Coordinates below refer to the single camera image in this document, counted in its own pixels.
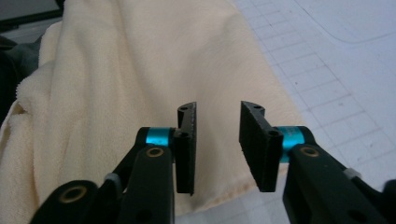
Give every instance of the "screw hole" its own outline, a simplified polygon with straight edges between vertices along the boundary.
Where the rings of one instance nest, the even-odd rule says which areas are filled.
[[[312,147],[302,147],[300,150],[305,154],[305,156],[317,157],[319,155],[319,153]]]
[[[153,147],[147,150],[146,154],[148,157],[160,157],[163,154],[163,149],[159,147]]]
[[[87,188],[82,185],[71,187],[59,197],[61,203],[73,203],[80,200],[87,193]]]
[[[357,210],[348,210],[347,214],[352,217],[355,221],[358,221],[359,223],[365,223],[367,222],[367,217],[361,213],[360,211]]]
[[[136,221],[139,223],[147,223],[151,220],[151,217],[151,211],[148,209],[143,209],[136,214]]]

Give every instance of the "terry cloth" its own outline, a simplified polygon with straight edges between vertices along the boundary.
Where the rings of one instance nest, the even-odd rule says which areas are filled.
[[[256,188],[238,143],[242,100],[263,105],[274,126],[302,124],[230,2],[66,1],[1,128],[0,223],[29,222],[71,180],[100,186],[141,127],[176,127],[189,102],[195,194],[176,194],[176,214]]]

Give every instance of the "black plastic part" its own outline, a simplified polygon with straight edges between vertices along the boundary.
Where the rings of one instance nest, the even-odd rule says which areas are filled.
[[[8,20],[0,21],[0,33],[10,31],[13,29],[18,29],[20,25],[35,21],[44,21],[53,18],[62,17],[64,11],[61,9],[52,10],[47,12],[36,13],[33,15],[22,16],[18,18],[12,18]]]
[[[196,154],[196,103],[189,103],[178,108],[177,126],[173,138],[177,192],[192,195]]]
[[[283,202],[291,223],[388,223],[321,147],[300,144],[289,155]]]
[[[163,153],[150,157],[150,150]],[[174,223],[174,216],[172,152],[167,147],[145,147],[137,154],[117,223]]]
[[[76,180],[64,184],[51,193],[31,223],[90,223],[88,214],[97,191],[96,185],[91,181]]]
[[[120,164],[113,171],[120,177],[122,183],[122,189],[126,189],[128,185],[129,176],[131,175],[134,167],[134,161],[139,150],[146,146],[146,137],[148,135],[149,128],[141,128],[136,135],[134,146],[129,150],[128,154],[122,159]]]
[[[241,103],[239,143],[261,192],[274,192],[283,134],[264,118],[265,109],[249,102]]]
[[[396,179],[385,184],[378,208],[389,223],[396,224]]]
[[[318,145],[317,142],[315,141],[315,137],[312,134],[311,130],[309,130],[305,126],[297,126],[297,128],[300,129],[300,132],[303,134],[305,144],[315,145],[315,146]]]
[[[3,36],[0,36],[0,50],[8,50],[8,49],[12,49],[15,46],[17,46],[17,43],[7,39]]]

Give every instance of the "dark object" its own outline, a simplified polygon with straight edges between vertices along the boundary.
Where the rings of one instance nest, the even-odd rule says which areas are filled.
[[[263,113],[260,116],[255,109],[263,111],[260,105],[242,102],[240,142],[251,173],[262,190],[265,183],[261,181],[265,179],[261,176],[277,172],[274,163],[279,162],[278,152],[288,143],[284,140],[281,148],[273,148],[279,144],[265,145],[269,142],[265,140],[268,136],[262,133],[271,132],[273,128]],[[279,135],[298,135],[285,138],[295,143],[287,152],[290,165],[283,194],[291,223],[396,223],[396,180],[389,181],[380,193],[364,183],[357,172],[347,169],[318,146],[306,127],[274,128],[283,131]],[[276,155],[262,156],[261,160],[253,158],[269,155],[268,151],[275,151]],[[270,175],[268,181],[272,186],[276,177]]]
[[[0,36],[0,50],[12,49],[17,45],[14,41]]]
[[[11,40],[2,36],[0,40],[4,49],[9,49],[0,50],[0,123],[3,123],[16,100],[17,86],[38,67],[41,38],[35,43],[19,45],[13,45]]]
[[[177,129],[141,128],[102,187],[78,180],[57,188],[31,223],[174,223],[174,160],[177,192],[194,191],[196,103],[177,117]]]
[[[274,192],[283,134],[264,119],[260,105],[242,102],[239,143],[261,192]]]
[[[41,12],[28,16],[22,16],[22,17],[0,21],[0,33],[18,29],[20,25],[26,23],[35,22],[35,21],[44,21],[44,20],[62,17],[62,15],[64,14],[64,0],[56,0],[56,4],[59,7],[59,9],[57,10]]]

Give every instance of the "fabric fold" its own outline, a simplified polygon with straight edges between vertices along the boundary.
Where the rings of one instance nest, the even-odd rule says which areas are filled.
[[[39,65],[2,127],[1,223],[28,222],[71,180],[100,186],[140,127],[176,127],[188,102],[198,108],[195,194],[176,194],[177,215],[255,188],[238,143],[240,101],[263,105],[272,125],[303,124],[225,0],[68,0]]]

